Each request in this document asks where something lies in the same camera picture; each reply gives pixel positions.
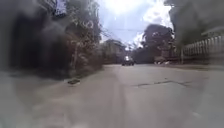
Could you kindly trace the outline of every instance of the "foliage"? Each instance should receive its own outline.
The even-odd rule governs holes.
[[[150,24],[144,31],[143,38],[145,42],[141,42],[143,47],[160,46],[164,43],[172,42],[173,30],[158,24]]]

